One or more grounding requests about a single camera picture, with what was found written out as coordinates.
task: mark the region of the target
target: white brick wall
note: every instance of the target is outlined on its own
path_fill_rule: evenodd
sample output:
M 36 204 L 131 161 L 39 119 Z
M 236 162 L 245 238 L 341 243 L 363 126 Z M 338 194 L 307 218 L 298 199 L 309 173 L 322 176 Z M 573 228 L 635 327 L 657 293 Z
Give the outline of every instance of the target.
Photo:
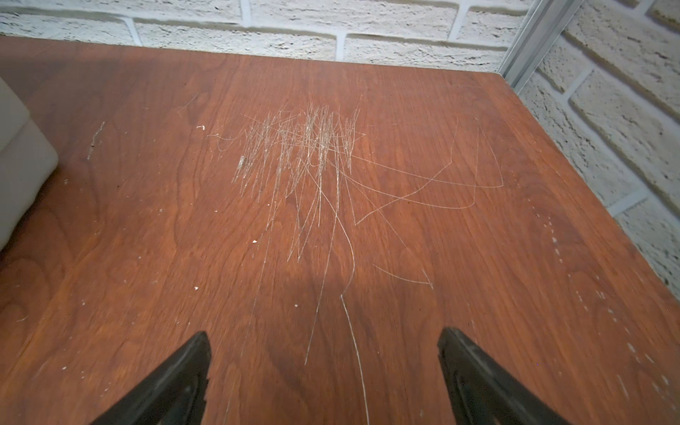
M 0 34 L 493 72 L 533 1 L 0 0 Z
M 520 98 L 680 299 L 680 1 L 585 0 Z

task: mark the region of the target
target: wood grain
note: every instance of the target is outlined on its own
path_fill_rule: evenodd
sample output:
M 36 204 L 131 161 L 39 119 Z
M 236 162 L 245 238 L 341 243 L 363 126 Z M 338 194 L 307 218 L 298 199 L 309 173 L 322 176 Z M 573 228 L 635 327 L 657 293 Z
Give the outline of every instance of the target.
M 204 424 L 452 423 L 457 326 L 575 424 L 677 423 L 678 303 L 498 75 L 2 37 L 0 77 L 60 157 L 0 254 L 0 422 L 85 424 L 206 330 Z M 311 195 L 268 227 L 231 139 L 308 105 L 360 137 L 288 260 Z

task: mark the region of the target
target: brick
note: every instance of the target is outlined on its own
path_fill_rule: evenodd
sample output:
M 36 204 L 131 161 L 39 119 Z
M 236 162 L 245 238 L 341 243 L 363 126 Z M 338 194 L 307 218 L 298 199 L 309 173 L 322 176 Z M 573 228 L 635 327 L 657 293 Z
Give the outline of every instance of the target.
M 120 20 L 0 13 L 0 34 L 89 43 L 134 44 L 130 31 Z
M 138 18 L 240 22 L 239 0 L 24 0 L 48 9 L 109 12 Z
M 680 211 L 680 131 L 664 125 L 594 71 L 572 96 L 574 108 Z
M 348 37 L 344 59 L 355 63 L 494 72 L 504 54 L 502 50 L 461 48 L 445 42 L 423 44 L 378 37 Z
M 533 0 L 475 0 L 476 6 L 505 7 L 508 10 L 529 10 Z
M 137 32 L 147 47 L 320 60 L 335 58 L 335 39 L 319 35 L 150 23 L 137 23 Z
M 615 217 L 657 276 L 680 300 L 680 230 L 660 205 L 644 201 Z
M 563 37 L 559 37 L 539 65 L 553 87 L 564 92 L 587 67 L 588 62 Z
M 668 28 L 680 31 L 680 1 L 656 0 L 647 14 L 656 22 Z
M 470 10 L 456 41 L 510 46 L 523 19 L 523 16 Z
M 251 0 L 253 23 L 445 40 L 457 9 L 366 0 Z
M 678 37 L 643 25 L 598 0 L 583 3 L 566 33 L 680 116 Z
M 629 172 L 571 118 L 551 95 L 552 90 L 534 73 L 520 92 L 520 99 L 602 204 L 610 206 L 630 194 L 635 187 Z

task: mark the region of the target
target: black object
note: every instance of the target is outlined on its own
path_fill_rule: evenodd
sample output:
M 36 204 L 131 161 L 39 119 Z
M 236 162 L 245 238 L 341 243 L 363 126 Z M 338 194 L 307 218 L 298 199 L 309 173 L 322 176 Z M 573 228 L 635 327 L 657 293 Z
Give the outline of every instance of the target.
M 458 425 L 568 425 L 460 329 L 444 328 L 437 345 Z
M 92 425 L 199 425 L 210 358 L 207 334 L 196 333 Z

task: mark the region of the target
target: scratch mark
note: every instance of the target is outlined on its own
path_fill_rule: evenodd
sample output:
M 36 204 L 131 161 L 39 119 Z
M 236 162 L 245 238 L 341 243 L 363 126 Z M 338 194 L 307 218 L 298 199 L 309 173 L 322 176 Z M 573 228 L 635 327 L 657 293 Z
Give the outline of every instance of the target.
M 361 369 L 361 357 L 359 356 L 359 347 L 356 345 L 354 330 L 352 330 L 352 321 L 350 320 L 350 314 L 347 312 L 347 305 L 345 305 L 345 299 L 343 298 L 342 295 L 340 295 L 340 301 L 342 301 L 342 307 L 345 309 L 345 315 L 347 315 L 347 323 L 350 324 L 350 333 L 352 334 L 352 342 L 354 342 L 356 361 L 359 363 L 359 376 L 361 376 L 361 388 L 364 391 L 364 407 L 366 408 L 366 424 L 371 425 L 371 420 L 369 419 L 369 402 L 366 399 L 366 384 L 364 384 L 364 371 Z
M 430 287 L 432 287 L 432 283 L 431 283 L 431 282 L 421 282 L 421 281 L 419 281 L 419 280 L 410 280 L 410 279 L 406 279 L 406 278 L 404 278 L 404 277 L 394 275 L 394 274 L 390 273 L 389 271 L 387 271 L 387 270 L 385 270 L 385 269 L 382 269 L 381 267 L 378 267 L 378 266 L 375 265 L 375 264 L 374 264 L 373 266 L 374 266 L 376 269 L 378 269 L 378 270 L 380 270 L 380 271 L 382 271 L 382 272 L 384 272 L 384 273 L 387 273 L 388 275 L 390 275 L 390 276 L 392 276 L 392 277 L 396 277 L 397 279 L 403 280 L 403 281 L 405 281 L 405 282 L 413 282 L 413 283 L 415 283 L 415 284 L 429 285 Z
M 624 385 L 624 381 L 621 379 L 621 377 L 619 375 L 616 375 L 616 377 L 619 379 L 619 384 L 621 384 L 621 388 L 624 391 L 624 395 L 626 396 L 626 398 L 628 400 L 630 400 L 630 397 L 628 396 L 628 391 L 626 390 L 626 386 Z
M 248 335 L 250 334 L 250 327 L 253 322 L 253 313 L 255 312 L 255 304 L 257 303 L 257 298 L 260 296 L 260 287 L 262 286 L 262 276 L 265 274 L 265 265 L 267 263 L 267 253 L 269 252 L 269 242 L 271 238 L 267 241 L 267 249 L 265 250 L 265 260 L 262 262 L 262 270 L 260 270 L 260 279 L 257 282 L 257 290 L 255 291 L 255 299 L 253 300 L 253 305 L 250 308 L 250 320 L 248 321 L 248 329 L 245 332 L 245 338 L 243 338 L 243 345 L 241 346 L 241 354 L 239 358 L 243 357 L 243 351 L 245 350 L 245 343 L 248 341 Z
M 97 135 L 99 135 L 99 132 L 101 131 L 101 129 L 104 128 L 105 123 L 106 123 L 106 121 L 102 121 L 101 125 L 99 126 L 99 130 L 95 131 L 94 135 L 92 136 L 92 143 L 90 143 L 90 149 L 87 152 L 87 160 L 90 160 L 90 156 L 92 156 L 92 153 L 95 150 L 95 140 L 97 139 Z

